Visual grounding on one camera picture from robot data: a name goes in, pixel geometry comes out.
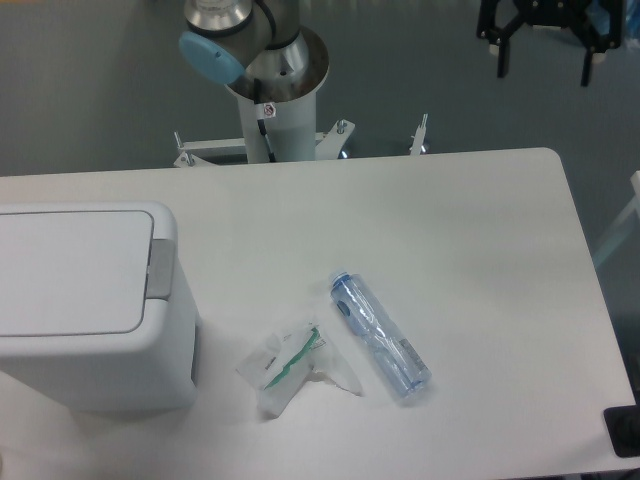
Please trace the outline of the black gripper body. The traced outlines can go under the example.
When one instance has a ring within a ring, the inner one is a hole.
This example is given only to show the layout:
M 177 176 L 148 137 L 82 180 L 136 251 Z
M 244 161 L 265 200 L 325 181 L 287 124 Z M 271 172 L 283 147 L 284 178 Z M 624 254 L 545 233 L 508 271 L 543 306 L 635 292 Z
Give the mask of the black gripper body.
M 497 22 L 500 1 L 481 1 L 476 36 L 502 45 L 523 25 L 569 30 L 587 51 L 618 48 L 623 40 L 622 1 L 512 1 L 515 16 Z

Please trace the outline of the silver robot arm blue cap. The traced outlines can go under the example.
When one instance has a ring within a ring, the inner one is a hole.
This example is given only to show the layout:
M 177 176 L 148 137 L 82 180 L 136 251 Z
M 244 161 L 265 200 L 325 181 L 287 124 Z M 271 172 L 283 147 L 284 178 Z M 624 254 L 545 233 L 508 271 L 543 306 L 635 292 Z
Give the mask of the silver robot arm blue cap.
M 627 9 L 601 1 L 608 20 L 596 21 L 588 1 L 517 1 L 505 25 L 498 2 L 479 7 L 476 35 L 497 51 L 497 75 L 508 72 L 510 40 L 524 25 L 568 29 L 585 50 L 580 83 L 588 86 L 598 54 L 618 48 Z M 185 61 L 207 80 L 254 103 L 288 102 L 316 92 L 329 71 L 326 45 L 300 22 L 296 1 L 188 1 L 178 41 Z

